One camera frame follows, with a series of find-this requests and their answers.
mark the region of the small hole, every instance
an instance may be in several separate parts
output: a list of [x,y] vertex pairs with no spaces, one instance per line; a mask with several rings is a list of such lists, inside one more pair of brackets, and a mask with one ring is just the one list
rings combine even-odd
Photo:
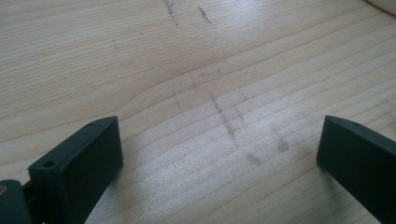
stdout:
[[0,195],[4,194],[7,191],[6,185],[0,185]]
[[43,164],[43,166],[44,166],[45,168],[49,168],[49,167],[54,166],[54,165],[55,165],[55,161],[46,161],[46,162]]

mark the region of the screw hole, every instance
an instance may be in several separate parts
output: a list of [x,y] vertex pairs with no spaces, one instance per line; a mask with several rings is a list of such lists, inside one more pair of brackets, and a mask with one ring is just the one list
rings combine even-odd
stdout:
[[4,194],[7,191],[6,185],[0,185],[0,195]]
[[43,166],[44,166],[45,168],[49,168],[49,167],[54,166],[54,165],[55,165],[55,161],[46,161],[46,162],[43,164]]

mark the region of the wooden surface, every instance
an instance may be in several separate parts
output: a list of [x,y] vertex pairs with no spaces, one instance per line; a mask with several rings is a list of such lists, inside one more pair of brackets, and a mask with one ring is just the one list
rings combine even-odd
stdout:
[[325,115],[396,139],[396,19],[362,0],[2,0],[0,178],[117,115],[87,223],[377,223],[316,165]]

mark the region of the wood grain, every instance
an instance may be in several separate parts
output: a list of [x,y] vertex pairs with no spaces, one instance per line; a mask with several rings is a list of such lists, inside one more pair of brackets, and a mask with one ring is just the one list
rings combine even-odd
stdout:
[[4,0],[0,177],[117,115],[87,223],[377,223],[316,153],[325,115],[396,139],[395,74],[395,17],[361,0]]

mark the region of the black plastic part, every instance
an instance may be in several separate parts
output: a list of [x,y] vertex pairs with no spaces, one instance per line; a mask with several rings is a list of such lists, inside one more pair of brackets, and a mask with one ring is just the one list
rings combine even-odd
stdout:
[[381,223],[396,223],[396,142],[326,116],[317,160]]
[[[7,194],[0,195],[0,223],[84,223],[121,166],[117,117],[96,120],[34,162],[31,180],[22,188],[18,181],[10,182],[13,194],[8,196],[17,203],[9,204]],[[8,211],[15,206],[22,207],[29,221],[17,215],[17,221],[3,222],[14,218]]]

